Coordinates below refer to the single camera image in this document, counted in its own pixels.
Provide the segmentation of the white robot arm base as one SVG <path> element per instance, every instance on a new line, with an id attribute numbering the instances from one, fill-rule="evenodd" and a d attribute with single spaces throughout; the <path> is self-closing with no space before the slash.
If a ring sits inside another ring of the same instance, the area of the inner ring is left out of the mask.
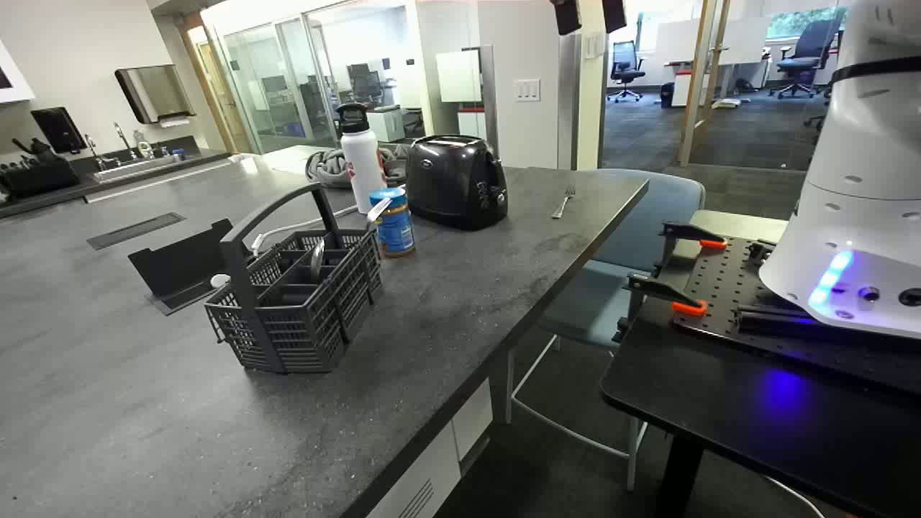
<path id="1" fill-rule="evenodd" d="M 856 0 L 828 112 L 759 283 L 824 325 L 921 338 L 921 0 Z"/>

